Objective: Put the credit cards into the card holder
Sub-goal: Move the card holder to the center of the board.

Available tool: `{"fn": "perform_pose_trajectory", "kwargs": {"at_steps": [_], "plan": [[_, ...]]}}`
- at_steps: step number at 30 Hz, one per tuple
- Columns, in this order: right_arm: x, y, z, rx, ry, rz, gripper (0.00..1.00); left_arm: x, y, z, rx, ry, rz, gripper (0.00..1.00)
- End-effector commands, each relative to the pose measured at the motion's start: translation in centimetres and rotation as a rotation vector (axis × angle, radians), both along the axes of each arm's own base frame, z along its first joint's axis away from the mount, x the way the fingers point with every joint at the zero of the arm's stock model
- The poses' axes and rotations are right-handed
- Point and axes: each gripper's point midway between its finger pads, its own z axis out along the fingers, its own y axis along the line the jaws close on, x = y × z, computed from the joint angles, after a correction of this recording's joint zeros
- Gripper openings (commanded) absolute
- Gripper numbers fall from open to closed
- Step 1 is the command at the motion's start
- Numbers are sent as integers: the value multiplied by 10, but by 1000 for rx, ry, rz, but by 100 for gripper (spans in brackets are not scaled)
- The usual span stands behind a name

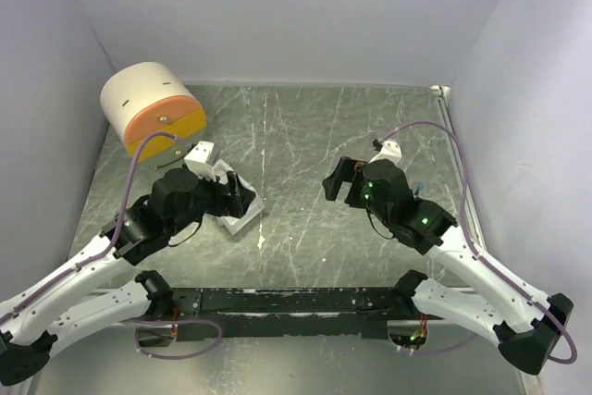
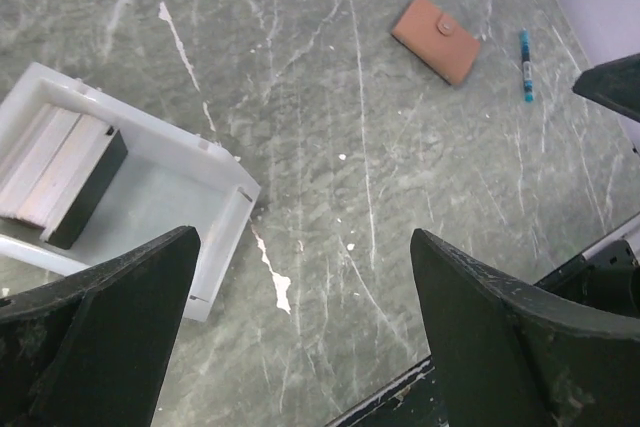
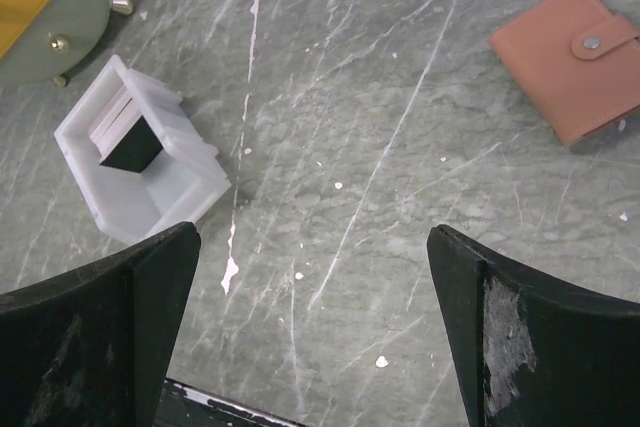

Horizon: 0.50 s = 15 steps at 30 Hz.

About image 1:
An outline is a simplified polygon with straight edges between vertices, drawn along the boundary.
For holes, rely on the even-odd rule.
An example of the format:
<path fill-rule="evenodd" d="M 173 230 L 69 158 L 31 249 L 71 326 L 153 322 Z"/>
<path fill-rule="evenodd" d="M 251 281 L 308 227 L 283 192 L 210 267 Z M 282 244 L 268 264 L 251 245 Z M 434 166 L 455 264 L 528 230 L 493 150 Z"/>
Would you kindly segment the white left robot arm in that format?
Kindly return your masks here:
<path fill-rule="evenodd" d="M 184 167 L 169 170 L 150 193 L 124 204 L 74 257 L 1 304 L 1 383 L 10 387 L 39 372 L 70 344 L 129 319 L 168 316 L 172 289 L 156 271 L 101 297 L 91 292 L 134 269 L 204 216 L 245 217 L 257 194 L 233 170 L 210 179 Z"/>

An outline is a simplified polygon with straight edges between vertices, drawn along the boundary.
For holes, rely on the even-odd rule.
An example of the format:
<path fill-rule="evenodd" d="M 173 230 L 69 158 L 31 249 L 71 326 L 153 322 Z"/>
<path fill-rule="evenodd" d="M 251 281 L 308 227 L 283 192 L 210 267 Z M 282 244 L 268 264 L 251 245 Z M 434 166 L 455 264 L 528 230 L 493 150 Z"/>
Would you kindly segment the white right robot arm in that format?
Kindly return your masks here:
<path fill-rule="evenodd" d="M 399 243 L 443 265 L 472 289 L 464 294 L 414 271 L 392 297 L 394 312 L 406 319 L 419 312 L 464 327 L 494 344 L 520 371 L 537 375 L 564 337 L 574 304 L 564 294 L 548 295 L 517 277 L 481 248 L 470 246 L 456 219 L 439 204 L 416 196 L 405 173 L 392 161 L 370 163 L 343 156 L 323 180 L 329 201 L 343 183 L 348 206 L 366 212 Z"/>

